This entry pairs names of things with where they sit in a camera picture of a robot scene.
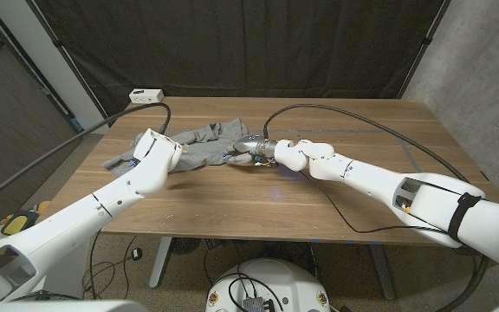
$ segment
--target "black cable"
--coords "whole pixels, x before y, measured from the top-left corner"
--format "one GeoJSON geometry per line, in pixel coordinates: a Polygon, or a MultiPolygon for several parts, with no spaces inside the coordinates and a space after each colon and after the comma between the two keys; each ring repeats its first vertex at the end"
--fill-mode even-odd
{"type": "MultiPolygon", "coordinates": [[[[94,267],[96,267],[98,265],[102,265],[102,264],[109,264],[109,266],[107,266],[103,270],[99,270],[97,273],[94,274],[94,277],[98,276],[98,274],[100,274],[104,270],[107,270],[107,269],[109,269],[111,267],[113,267],[113,276],[114,276],[115,268],[113,266],[113,263],[111,263],[109,261],[103,261],[103,262],[100,262],[100,263],[96,263],[96,264],[94,264],[94,267]]],[[[88,291],[91,291],[91,289],[92,289],[91,285],[88,287],[88,285],[91,283],[90,279],[88,279],[87,282],[84,282],[84,279],[86,279],[86,275],[88,273],[90,273],[90,269],[86,270],[86,272],[84,272],[84,275],[82,276],[82,288],[84,289],[84,291],[82,292],[82,299],[84,299],[84,294],[86,294],[88,291]]]]}
{"type": "MultiPolygon", "coordinates": [[[[242,264],[242,262],[244,262],[245,260],[243,259],[242,254],[240,253],[240,250],[238,250],[238,246],[236,246],[236,242],[232,241],[232,244],[234,245],[234,249],[236,249],[236,253],[240,257],[240,263],[237,265],[236,271],[238,272],[238,277],[242,278],[242,275],[240,274],[240,264],[242,264]]],[[[240,282],[242,283],[243,291],[245,291],[245,293],[246,293],[246,298],[249,298],[250,295],[248,295],[248,290],[246,289],[246,285],[243,283],[243,280],[240,280],[240,282]]],[[[255,294],[254,298],[257,298],[256,286],[253,284],[253,282],[251,282],[251,285],[253,285],[253,291],[255,294]]]]}
{"type": "Polygon", "coordinates": [[[393,226],[386,226],[386,227],[381,227],[381,228],[378,228],[378,229],[374,229],[374,230],[367,230],[367,231],[360,231],[360,230],[357,230],[355,229],[349,222],[347,222],[347,219],[346,217],[344,217],[344,215],[342,214],[342,212],[340,212],[340,209],[338,209],[338,206],[336,206],[336,204],[334,203],[334,201],[330,198],[330,196],[328,196],[328,194],[326,192],[324,192],[321,187],[319,185],[317,185],[315,183],[315,181],[313,181],[310,177],[308,177],[307,174],[303,173],[303,172],[300,172],[306,179],[308,179],[309,181],[311,181],[311,183],[313,183],[313,185],[315,185],[316,188],[319,189],[319,191],[321,191],[323,193],[323,195],[325,195],[327,198],[328,198],[328,201],[330,201],[330,204],[332,204],[332,206],[336,209],[336,211],[338,212],[338,214],[342,217],[342,219],[344,219],[344,222],[346,222],[347,226],[350,227],[350,229],[352,229],[354,232],[356,233],[362,233],[362,234],[365,234],[365,233],[374,233],[374,232],[377,232],[377,231],[385,231],[385,230],[392,230],[392,229],[414,229],[414,230],[424,230],[424,231],[433,231],[433,232],[436,232],[436,233],[442,233],[442,234],[448,234],[447,231],[444,231],[444,230],[440,230],[440,229],[433,229],[433,228],[427,228],[427,227],[424,227],[424,226],[414,226],[414,225],[393,225],[393,226]]]}
{"type": "MultiPolygon", "coordinates": [[[[96,278],[100,273],[103,273],[104,271],[106,270],[109,270],[109,269],[113,269],[113,273],[111,273],[111,278],[109,279],[109,283],[107,283],[107,285],[105,285],[105,287],[99,292],[96,294],[96,296],[98,298],[101,299],[101,294],[109,287],[111,286],[111,283],[113,282],[113,279],[114,279],[114,275],[116,273],[116,269],[115,269],[115,266],[125,262],[125,261],[128,261],[132,259],[132,256],[128,257],[126,260],[120,260],[119,262],[116,262],[116,263],[112,263],[112,262],[109,262],[109,261],[102,261],[102,262],[99,262],[99,263],[96,263],[94,264],[94,268],[97,267],[98,265],[102,265],[102,264],[108,264],[107,267],[97,271],[95,274],[94,274],[94,278],[96,278]]],[[[84,279],[86,278],[86,275],[89,273],[89,270],[86,270],[86,272],[84,273],[84,276],[82,276],[82,287],[84,289],[84,292],[88,292],[91,290],[91,287],[89,288],[88,285],[90,284],[90,281],[88,280],[87,282],[84,283],[84,279]]]]}
{"type": "Polygon", "coordinates": [[[128,274],[126,273],[126,255],[128,255],[128,250],[130,249],[130,246],[132,246],[132,243],[134,243],[134,239],[136,239],[136,237],[138,237],[138,236],[135,236],[132,238],[132,240],[130,241],[130,244],[128,244],[128,247],[126,247],[125,256],[122,258],[123,259],[122,269],[125,272],[125,279],[126,279],[126,293],[125,293],[125,297],[123,298],[123,300],[126,300],[126,297],[128,296],[128,290],[130,290],[130,283],[128,282],[128,274]]]}
{"type": "Polygon", "coordinates": [[[95,234],[94,238],[94,243],[92,244],[92,249],[90,251],[90,282],[92,284],[92,295],[95,300],[95,287],[94,287],[94,266],[92,265],[92,260],[94,258],[94,248],[95,248],[95,242],[97,242],[97,238],[100,236],[101,230],[97,231],[97,234],[95,234]]]}
{"type": "Polygon", "coordinates": [[[41,162],[43,162],[49,156],[53,155],[54,153],[59,152],[63,147],[69,145],[70,143],[74,142],[75,140],[78,140],[78,139],[84,137],[86,134],[89,134],[89,133],[93,132],[97,128],[103,127],[107,123],[109,123],[111,121],[114,121],[114,120],[117,120],[117,119],[119,119],[120,117],[122,117],[122,116],[124,116],[126,114],[130,114],[130,113],[139,111],[140,109],[145,109],[145,108],[149,108],[149,107],[157,107],[157,106],[164,107],[166,109],[166,111],[167,111],[167,116],[166,116],[165,123],[159,129],[159,133],[161,133],[161,134],[165,133],[166,128],[167,128],[167,126],[169,124],[169,121],[171,120],[171,109],[165,103],[143,104],[143,105],[139,105],[137,107],[132,107],[132,108],[125,109],[124,111],[122,111],[122,112],[120,112],[118,114],[114,114],[113,116],[111,116],[111,117],[109,117],[107,119],[104,119],[103,121],[98,122],[97,124],[95,124],[95,125],[91,126],[90,128],[82,131],[81,133],[76,134],[74,137],[72,137],[72,138],[70,138],[70,139],[62,142],[60,145],[54,147],[52,150],[50,150],[49,152],[43,154],[38,159],[32,161],[30,164],[28,164],[27,166],[25,166],[23,169],[19,170],[17,173],[13,174],[10,178],[6,179],[3,183],[1,183],[0,184],[0,191],[3,188],[7,187],[9,184],[11,184],[16,179],[20,178],[27,171],[29,171],[30,169],[34,168],[35,166],[37,166],[41,162]]]}
{"type": "MultiPolygon", "coordinates": [[[[407,137],[405,137],[403,134],[401,133],[398,133],[394,130],[392,130],[391,128],[389,127],[386,127],[386,126],[383,126],[375,121],[372,121],[372,120],[369,120],[368,118],[365,118],[363,116],[360,116],[358,114],[354,114],[354,113],[351,113],[351,112],[348,112],[344,109],[340,109],[340,108],[337,108],[337,107],[330,107],[330,106],[326,106],[326,105],[315,105],[315,104],[296,104],[296,105],[292,105],[292,106],[289,106],[289,107],[285,107],[279,111],[277,111],[276,113],[272,114],[268,119],[267,121],[265,122],[265,125],[263,126],[263,137],[265,139],[268,139],[269,138],[269,133],[267,131],[267,125],[273,120],[273,118],[275,118],[278,114],[282,113],[282,112],[285,112],[289,109],[293,109],[293,108],[298,108],[298,107],[311,107],[311,108],[319,108],[319,109],[326,109],[326,110],[331,110],[331,111],[335,111],[335,112],[338,112],[338,113],[342,113],[342,114],[346,114],[350,117],[354,117],[355,119],[358,119],[358,120],[362,120],[370,125],[373,125],[379,129],[382,129],[392,135],[394,135],[395,137],[415,146],[416,148],[418,148],[419,150],[423,151],[424,153],[426,153],[427,155],[431,156],[434,160],[436,160],[437,162],[439,162],[440,164],[442,164],[442,166],[446,167],[446,169],[448,169],[451,173],[453,173],[458,179],[462,180],[463,182],[466,182],[466,183],[469,183],[469,181],[467,180],[467,178],[465,178],[456,168],[454,168],[452,165],[450,165],[450,163],[448,163],[446,160],[442,159],[440,156],[436,155],[433,151],[431,151],[430,149],[426,148],[425,146],[422,146],[421,144],[417,143],[416,141],[412,140],[412,139],[409,139],[407,137]]],[[[309,179],[310,181],[314,182],[312,179],[310,179],[307,175],[305,175],[304,173],[302,173],[307,179],[309,179]]],[[[340,213],[340,211],[338,210],[338,207],[336,207],[336,205],[334,204],[333,200],[325,193],[323,192],[328,200],[333,204],[334,208],[336,208],[336,211],[340,214],[340,216],[344,219],[344,221],[346,222],[347,225],[349,225],[350,227],[352,227],[348,222],[347,220],[344,218],[344,216],[340,213]]],[[[399,229],[399,228],[409,228],[407,226],[389,226],[389,227],[386,227],[386,228],[382,228],[382,229],[376,229],[376,230],[373,230],[373,231],[383,231],[383,230],[390,230],[390,229],[399,229]]],[[[426,230],[426,231],[435,231],[434,229],[431,229],[431,228],[421,228],[421,227],[414,227],[415,229],[417,230],[426,230]]],[[[359,232],[363,232],[363,233],[370,233],[370,231],[359,231],[359,232]]],[[[465,300],[467,300],[467,298],[470,297],[470,295],[475,291],[476,287],[478,286],[478,284],[481,282],[481,280],[483,279],[484,277],[484,273],[486,272],[486,269],[488,268],[488,262],[489,262],[489,258],[486,257],[485,255],[483,255],[481,257],[481,262],[479,263],[479,266],[478,266],[478,270],[476,271],[475,274],[473,274],[471,276],[471,279],[469,281],[469,283],[467,284],[467,287],[465,287],[465,289],[463,290],[462,294],[459,295],[456,299],[454,299],[452,302],[448,303],[447,305],[445,305],[444,307],[442,307],[439,312],[445,312],[445,311],[452,311],[453,309],[455,309],[457,306],[459,306],[460,304],[462,304],[463,302],[465,302],[465,300]]]]}
{"type": "Polygon", "coordinates": [[[205,252],[205,255],[204,255],[204,272],[205,272],[205,276],[207,277],[207,280],[209,281],[209,284],[211,284],[211,286],[213,286],[213,281],[209,277],[209,272],[207,272],[207,264],[205,264],[205,260],[207,260],[207,254],[209,254],[209,250],[207,250],[205,252]]]}
{"type": "Polygon", "coordinates": [[[219,282],[221,282],[222,280],[224,280],[224,279],[225,279],[225,277],[228,277],[228,276],[234,276],[234,275],[236,275],[236,276],[237,276],[237,275],[242,275],[242,276],[244,276],[244,277],[249,277],[249,276],[248,276],[247,274],[245,274],[245,273],[237,273],[237,272],[235,272],[235,273],[229,273],[229,274],[227,274],[227,275],[223,275],[223,276],[219,277],[219,278],[218,278],[218,279],[217,279],[217,280],[216,280],[216,281],[212,284],[212,286],[217,285],[217,283],[219,283],[219,282]]]}
{"type": "Polygon", "coordinates": [[[269,286],[267,286],[265,283],[263,283],[259,280],[256,280],[255,278],[251,278],[251,277],[238,277],[237,279],[232,281],[232,283],[230,283],[230,285],[229,285],[229,296],[230,296],[232,303],[234,303],[234,305],[236,305],[239,309],[241,309],[242,312],[249,312],[249,311],[247,309],[244,309],[243,306],[241,306],[238,302],[236,302],[236,300],[234,300],[234,297],[232,296],[232,285],[234,283],[236,283],[237,281],[241,281],[243,279],[248,279],[250,281],[260,283],[264,288],[266,288],[275,297],[276,302],[278,302],[278,306],[281,308],[281,311],[284,311],[284,309],[282,308],[281,301],[278,300],[278,297],[276,296],[275,292],[269,286]]]}
{"type": "Polygon", "coordinates": [[[464,303],[465,300],[467,300],[471,296],[471,294],[475,291],[478,284],[483,280],[484,273],[486,272],[486,269],[489,266],[489,260],[490,259],[488,257],[483,255],[481,257],[481,262],[479,264],[478,270],[476,271],[476,274],[473,274],[473,276],[469,280],[469,283],[467,284],[465,290],[461,293],[461,295],[459,295],[452,302],[443,306],[437,312],[450,312],[453,309],[460,306],[462,303],[464,303]]]}
{"type": "Polygon", "coordinates": [[[21,296],[21,297],[18,297],[18,298],[11,300],[10,302],[17,302],[17,301],[32,299],[32,298],[35,298],[35,300],[37,300],[37,299],[45,298],[45,297],[49,297],[49,298],[50,297],[61,297],[61,298],[66,298],[66,299],[70,299],[70,300],[81,300],[80,298],[77,298],[75,296],[55,294],[55,293],[50,293],[48,291],[43,290],[42,292],[40,292],[38,294],[30,294],[30,295],[26,295],[26,296],[21,296]]]}
{"type": "Polygon", "coordinates": [[[263,126],[263,137],[265,139],[268,139],[269,138],[269,132],[267,131],[267,125],[273,120],[273,118],[275,118],[278,114],[281,114],[282,112],[285,112],[289,109],[293,109],[293,108],[298,108],[298,107],[308,107],[308,108],[319,108],[319,109],[326,109],[326,110],[331,110],[331,111],[335,111],[335,112],[338,112],[338,113],[342,113],[342,114],[346,114],[350,117],[354,117],[355,119],[358,119],[358,120],[361,120],[361,121],[364,121],[370,125],[373,125],[379,129],[382,129],[386,132],[388,132],[389,134],[415,146],[416,148],[418,148],[419,150],[423,151],[424,153],[426,153],[427,155],[431,156],[433,159],[435,159],[437,162],[439,162],[440,164],[442,164],[443,166],[445,166],[448,170],[450,170],[451,173],[453,173],[458,179],[462,180],[462,181],[465,181],[465,182],[469,182],[456,168],[454,168],[452,165],[450,165],[446,160],[442,159],[440,156],[436,155],[433,151],[431,151],[430,149],[420,145],[419,143],[417,143],[416,141],[412,140],[412,139],[409,139],[407,137],[405,137],[403,134],[401,133],[398,133],[394,130],[392,130],[391,128],[389,127],[386,127],[386,126],[383,126],[381,124],[379,124],[378,122],[375,122],[375,121],[372,121],[368,118],[365,118],[363,116],[360,116],[358,114],[354,114],[352,112],[348,112],[347,110],[344,110],[344,109],[340,109],[340,108],[337,108],[337,107],[330,107],[330,106],[326,106],[326,105],[319,105],[319,104],[295,104],[295,105],[292,105],[292,106],[289,106],[289,107],[285,107],[279,111],[277,111],[276,113],[272,114],[268,119],[267,121],[265,122],[265,125],[263,126]]]}

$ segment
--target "gray cloth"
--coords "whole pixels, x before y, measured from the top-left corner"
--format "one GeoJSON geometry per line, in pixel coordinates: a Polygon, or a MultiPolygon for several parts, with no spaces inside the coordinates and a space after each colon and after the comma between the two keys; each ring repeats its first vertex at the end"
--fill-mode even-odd
{"type": "MultiPolygon", "coordinates": [[[[136,146],[142,135],[143,133],[139,133],[133,139],[132,147],[136,146]]],[[[222,165],[224,149],[245,135],[248,135],[248,128],[239,118],[177,134],[171,137],[171,140],[183,145],[184,151],[173,171],[188,171],[204,165],[222,165]]],[[[105,161],[102,165],[108,171],[121,176],[137,164],[133,154],[134,149],[105,161]]]]}

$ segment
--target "black connector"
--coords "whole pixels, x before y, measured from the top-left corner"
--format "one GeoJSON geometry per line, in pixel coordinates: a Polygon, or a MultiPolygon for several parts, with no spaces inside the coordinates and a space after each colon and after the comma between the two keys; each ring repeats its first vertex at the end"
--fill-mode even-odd
{"type": "Polygon", "coordinates": [[[263,303],[263,307],[269,312],[275,312],[275,303],[273,299],[268,299],[268,301],[263,303]]]}
{"type": "Polygon", "coordinates": [[[142,249],[141,248],[134,248],[132,250],[132,260],[138,261],[141,258],[142,258],[142,249]]]}

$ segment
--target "black curtain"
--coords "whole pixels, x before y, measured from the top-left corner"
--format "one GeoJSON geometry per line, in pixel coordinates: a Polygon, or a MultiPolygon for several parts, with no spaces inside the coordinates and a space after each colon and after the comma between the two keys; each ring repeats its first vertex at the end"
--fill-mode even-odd
{"type": "Polygon", "coordinates": [[[36,0],[108,114],[183,96],[395,98],[443,0],[36,0]]]}

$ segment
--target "black strap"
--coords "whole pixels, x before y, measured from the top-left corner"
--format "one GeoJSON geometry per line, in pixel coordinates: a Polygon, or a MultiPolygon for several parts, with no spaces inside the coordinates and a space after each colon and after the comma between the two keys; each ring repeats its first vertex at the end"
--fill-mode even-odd
{"type": "Polygon", "coordinates": [[[457,232],[459,231],[459,226],[463,221],[463,217],[465,217],[465,213],[467,213],[467,210],[470,207],[476,205],[479,200],[481,200],[480,196],[473,196],[467,192],[457,200],[457,208],[454,211],[454,215],[451,217],[450,226],[448,226],[448,235],[456,242],[461,243],[459,238],[457,238],[457,232]]]}

